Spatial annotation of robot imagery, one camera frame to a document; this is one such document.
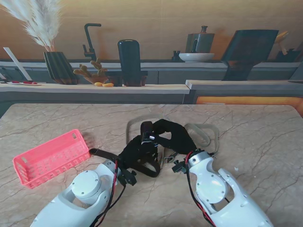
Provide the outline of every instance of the white bowl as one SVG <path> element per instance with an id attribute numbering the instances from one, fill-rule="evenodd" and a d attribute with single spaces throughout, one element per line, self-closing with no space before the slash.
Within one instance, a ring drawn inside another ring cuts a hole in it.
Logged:
<path id="1" fill-rule="evenodd" d="M 214 57 L 214 53 L 180 53 L 180 59 L 185 62 L 205 62 Z"/>

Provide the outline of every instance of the orange panel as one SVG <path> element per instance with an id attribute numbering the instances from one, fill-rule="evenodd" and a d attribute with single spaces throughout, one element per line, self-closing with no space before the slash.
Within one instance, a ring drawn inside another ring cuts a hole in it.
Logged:
<path id="1" fill-rule="evenodd" d="M 223 103 L 234 105 L 291 105 L 303 117 L 303 98 L 297 97 L 253 97 L 253 96 L 228 96 L 212 97 L 200 96 L 196 104 Z"/>

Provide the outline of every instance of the white stick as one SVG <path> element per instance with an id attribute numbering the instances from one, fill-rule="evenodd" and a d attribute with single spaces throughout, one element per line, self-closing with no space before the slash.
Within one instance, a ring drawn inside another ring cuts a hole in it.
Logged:
<path id="1" fill-rule="evenodd" d="M 3 76 L 1 73 L 0 73 L 0 78 L 3 79 L 3 80 L 5 80 L 5 81 L 7 80 L 7 79 L 5 78 L 5 76 Z"/>
<path id="2" fill-rule="evenodd" d="M 8 48 L 8 47 L 4 47 L 3 48 L 6 53 L 8 53 L 8 55 L 10 56 L 10 58 L 14 61 L 14 63 L 18 66 L 18 68 L 20 69 L 20 71 L 23 73 L 23 75 L 25 76 L 25 78 L 28 81 L 33 81 L 31 79 L 31 77 L 29 76 L 29 74 L 25 71 L 25 69 L 23 68 L 23 66 L 20 64 L 20 62 L 17 60 L 17 58 L 15 57 L 15 55 L 13 54 L 13 52 Z"/>

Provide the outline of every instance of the red object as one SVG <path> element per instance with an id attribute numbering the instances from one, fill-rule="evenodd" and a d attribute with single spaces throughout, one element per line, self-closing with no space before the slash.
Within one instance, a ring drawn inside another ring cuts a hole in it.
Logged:
<path id="1" fill-rule="evenodd" d="M 24 81 L 24 84 L 37 84 L 36 82 Z"/>
<path id="2" fill-rule="evenodd" d="M 22 185 L 35 188 L 90 157 L 78 129 L 28 150 L 13 159 Z"/>

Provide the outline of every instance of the black fabric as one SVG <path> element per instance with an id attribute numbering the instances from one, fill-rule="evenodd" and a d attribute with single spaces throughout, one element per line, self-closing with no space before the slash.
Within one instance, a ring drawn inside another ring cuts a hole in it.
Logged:
<path id="1" fill-rule="evenodd" d="M 153 124 L 153 131 L 156 143 L 179 154 L 187 155 L 190 151 L 197 149 L 187 130 L 178 123 L 161 119 Z M 159 136 L 165 132 L 171 133 L 170 140 Z"/>
<path id="2" fill-rule="evenodd" d="M 141 145 L 140 136 L 136 136 L 131 140 L 118 156 L 96 148 L 90 149 L 89 152 L 113 162 L 118 159 L 119 168 L 132 168 L 150 177 L 157 177 L 160 173 L 160 165 L 156 161 L 158 157 L 158 149 L 153 143 L 144 143 Z M 153 166 L 155 171 L 143 166 L 145 163 L 149 163 Z"/>

